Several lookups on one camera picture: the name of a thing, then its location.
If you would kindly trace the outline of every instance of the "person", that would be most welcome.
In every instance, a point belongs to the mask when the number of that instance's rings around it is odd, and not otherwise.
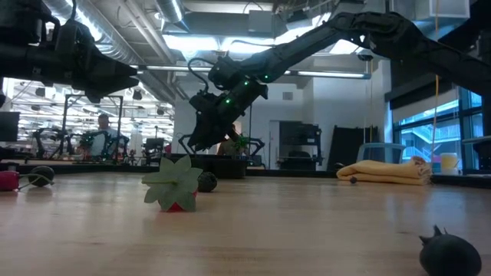
[[[106,131],[109,134],[109,138],[117,137],[117,130],[112,129],[109,126],[109,116],[107,114],[101,114],[98,118],[99,130],[98,131]],[[99,156],[102,154],[102,149],[104,148],[105,143],[105,135],[97,135],[94,137],[94,141],[92,142],[92,146],[90,148],[91,156]]]
[[[232,125],[232,129],[236,132],[236,125]],[[219,156],[240,156],[242,154],[247,154],[247,148],[241,147],[237,148],[236,142],[234,142],[230,137],[221,142],[216,155]]]

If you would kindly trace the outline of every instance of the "chair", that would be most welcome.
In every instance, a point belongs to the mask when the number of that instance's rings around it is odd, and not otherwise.
[[[365,143],[361,145],[360,149],[358,150],[358,158],[356,162],[364,160],[365,151],[372,149],[379,149],[384,151],[383,155],[379,155],[380,159],[376,159],[375,161],[394,163],[394,160],[399,160],[398,164],[401,164],[402,153],[406,149],[406,146],[396,143]],[[396,154],[399,154],[399,158],[397,158],[397,156],[394,156],[394,152],[396,152]]]

